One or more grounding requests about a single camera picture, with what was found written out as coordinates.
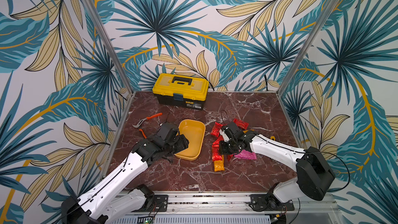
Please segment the pink tea bag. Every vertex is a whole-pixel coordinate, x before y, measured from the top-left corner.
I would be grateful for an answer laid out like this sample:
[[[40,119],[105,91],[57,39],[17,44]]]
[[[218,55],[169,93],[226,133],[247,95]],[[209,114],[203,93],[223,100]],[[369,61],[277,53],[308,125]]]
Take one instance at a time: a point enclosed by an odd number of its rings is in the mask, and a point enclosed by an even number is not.
[[[257,155],[254,152],[249,152],[246,150],[242,150],[240,153],[234,155],[235,158],[237,159],[243,159],[243,160],[256,160]]]

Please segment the red tea bag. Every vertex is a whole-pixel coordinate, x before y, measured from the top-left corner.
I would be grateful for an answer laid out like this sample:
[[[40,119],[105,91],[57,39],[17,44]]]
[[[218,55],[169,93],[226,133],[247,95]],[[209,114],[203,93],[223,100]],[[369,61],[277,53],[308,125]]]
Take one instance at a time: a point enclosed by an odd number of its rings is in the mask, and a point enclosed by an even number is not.
[[[212,149],[219,150],[221,141],[224,141],[223,137],[218,136],[218,138],[212,143]]]
[[[247,130],[248,127],[249,127],[249,123],[247,123],[247,122],[245,122],[245,121],[242,121],[242,120],[239,120],[239,119],[236,119],[236,118],[234,118],[233,122],[234,122],[239,128],[241,128],[242,130]]]

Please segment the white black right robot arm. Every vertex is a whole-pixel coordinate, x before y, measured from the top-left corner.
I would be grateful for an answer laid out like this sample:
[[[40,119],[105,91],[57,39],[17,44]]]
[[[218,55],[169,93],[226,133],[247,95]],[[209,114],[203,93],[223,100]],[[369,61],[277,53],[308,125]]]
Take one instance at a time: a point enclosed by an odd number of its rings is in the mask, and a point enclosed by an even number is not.
[[[268,198],[275,203],[287,203],[307,196],[321,201],[335,180],[335,174],[321,151],[315,147],[302,149],[265,137],[257,131],[243,131],[231,122],[219,130],[223,140],[219,143],[222,155],[235,155],[241,151],[254,152],[286,165],[296,177],[273,186]]]

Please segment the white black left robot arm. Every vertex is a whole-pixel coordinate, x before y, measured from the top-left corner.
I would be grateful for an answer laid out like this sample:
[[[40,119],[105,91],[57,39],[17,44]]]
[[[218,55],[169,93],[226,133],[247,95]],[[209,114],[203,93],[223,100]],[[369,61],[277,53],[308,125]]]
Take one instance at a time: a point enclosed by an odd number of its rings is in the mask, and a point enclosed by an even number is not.
[[[154,162],[187,149],[188,139],[177,125],[165,122],[156,133],[138,141],[124,161],[97,185],[61,205],[62,224],[111,224],[136,210],[153,210],[154,193],[141,184],[123,197],[118,194]]]

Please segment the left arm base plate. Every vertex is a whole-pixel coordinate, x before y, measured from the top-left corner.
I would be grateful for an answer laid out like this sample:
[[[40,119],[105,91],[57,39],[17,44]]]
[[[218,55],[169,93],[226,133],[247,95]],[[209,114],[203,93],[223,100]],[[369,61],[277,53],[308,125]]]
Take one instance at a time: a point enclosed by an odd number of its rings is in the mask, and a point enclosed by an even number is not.
[[[146,200],[143,207],[136,212],[166,212],[168,207],[168,195],[154,195]]]

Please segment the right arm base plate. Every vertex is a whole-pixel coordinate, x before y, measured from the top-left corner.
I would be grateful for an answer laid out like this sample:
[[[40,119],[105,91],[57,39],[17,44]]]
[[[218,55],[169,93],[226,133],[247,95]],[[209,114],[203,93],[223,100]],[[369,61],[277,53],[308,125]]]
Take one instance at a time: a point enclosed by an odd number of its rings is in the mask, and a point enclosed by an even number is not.
[[[249,207],[255,212],[274,211],[285,213],[295,210],[291,200],[287,203],[281,203],[274,196],[266,194],[250,195]]]

